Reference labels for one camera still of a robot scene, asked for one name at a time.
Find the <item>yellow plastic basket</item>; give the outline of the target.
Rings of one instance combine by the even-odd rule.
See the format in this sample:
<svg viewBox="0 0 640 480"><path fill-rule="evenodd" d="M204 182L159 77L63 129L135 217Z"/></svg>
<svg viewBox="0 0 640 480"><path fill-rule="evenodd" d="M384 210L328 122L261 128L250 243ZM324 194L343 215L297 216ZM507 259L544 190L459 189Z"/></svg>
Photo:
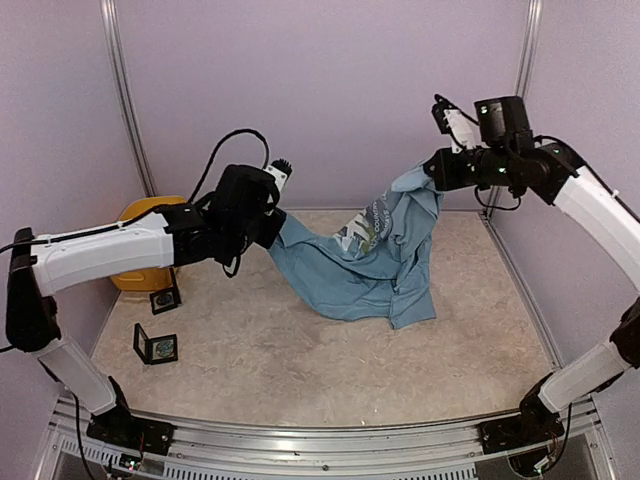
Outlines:
<svg viewBox="0 0 640 480"><path fill-rule="evenodd" d="M136 215L145 213L152 207L161 205L178 205L184 202L181 196L147 197L133 202L123 214L122 220L131 220ZM124 255L123 259L110 263L118 271L111 276L114 285L121 291L156 292L172 285L170 268L160 267L162 253L154 249L156 241L153 236L145 233L136 236L136 232L129 232L124 243L115 250Z"/></svg>

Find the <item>light blue printed t-shirt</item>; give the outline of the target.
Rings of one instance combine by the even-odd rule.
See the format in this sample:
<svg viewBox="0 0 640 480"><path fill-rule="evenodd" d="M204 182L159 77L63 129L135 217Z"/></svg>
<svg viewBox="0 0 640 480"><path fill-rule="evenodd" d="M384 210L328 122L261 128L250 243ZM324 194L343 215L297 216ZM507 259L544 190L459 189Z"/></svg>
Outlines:
<svg viewBox="0 0 640 480"><path fill-rule="evenodd" d="M401 329L436 316L430 255L442 204L434 180L416 166L331 236L288 215L269 254L320 315L385 317Z"/></svg>

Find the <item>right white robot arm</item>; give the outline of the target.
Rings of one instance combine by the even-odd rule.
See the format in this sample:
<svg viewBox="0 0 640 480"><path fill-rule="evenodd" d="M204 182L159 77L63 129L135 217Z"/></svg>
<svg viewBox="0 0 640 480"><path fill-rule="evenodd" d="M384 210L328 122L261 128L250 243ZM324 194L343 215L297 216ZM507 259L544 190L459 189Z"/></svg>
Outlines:
<svg viewBox="0 0 640 480"><path fill-rule="evenodd" d="M451 144L423 167L441 192L476 194L505 188L515 201L531 192L585 232L626 278L639 284L639 217L566 142L536 135L519 96L480 100L474 114L437 94L432 106ZM523 444L546 432L551 417L575 400L610 386L639 366L639 304L632 303L609 337L539 381L522 399L511 426Z"/></svg>

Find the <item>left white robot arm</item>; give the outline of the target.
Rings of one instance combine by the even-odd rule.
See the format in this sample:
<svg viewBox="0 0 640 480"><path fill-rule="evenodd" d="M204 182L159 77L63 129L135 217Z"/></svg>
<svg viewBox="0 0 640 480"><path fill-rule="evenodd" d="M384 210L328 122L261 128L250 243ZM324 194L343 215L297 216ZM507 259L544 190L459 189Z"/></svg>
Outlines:
<svg viewBox="0 0 640 480"><path fill-rule="evenodd" d="M88 281L214 260L234 277L252 244L269 248L286 219L281 193L292 174L284 159L259 169L229 165L216 189L194 203L157 205L93 229L56 235L16 232L7 280L5 335L32 354L121 445L140 434L117 383L59 327L55 293Z"/></svg>

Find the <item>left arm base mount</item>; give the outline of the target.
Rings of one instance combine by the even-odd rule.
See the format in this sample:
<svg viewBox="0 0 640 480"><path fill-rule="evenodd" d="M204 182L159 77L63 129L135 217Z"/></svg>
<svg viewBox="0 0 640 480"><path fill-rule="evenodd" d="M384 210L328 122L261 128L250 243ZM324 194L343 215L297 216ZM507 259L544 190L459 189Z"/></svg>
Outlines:
<svg viewBox="0 0 640 480"><path fill-rule="evenodd" d="M167 456L176 427L168 422L135 416L119 384L108 377L116 394L115 406L100 415L91 415L87 436L141 454Z"/></svg>

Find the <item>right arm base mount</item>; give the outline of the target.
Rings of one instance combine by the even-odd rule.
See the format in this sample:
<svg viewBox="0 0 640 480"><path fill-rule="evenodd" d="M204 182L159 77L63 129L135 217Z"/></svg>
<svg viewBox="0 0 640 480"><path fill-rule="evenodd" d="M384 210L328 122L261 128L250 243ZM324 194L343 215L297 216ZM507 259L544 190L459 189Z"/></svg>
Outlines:
<svg viewBox="0 0 640 480"><path fill-rule="evenodd" d="M569 437L572 405L567 426L560 414L551 412L531 390L521 400L519 412L497 420L481 422L478 433L484 455L522 449L507 457L512 471L524 479L542 479L562 458Z"/></svg>

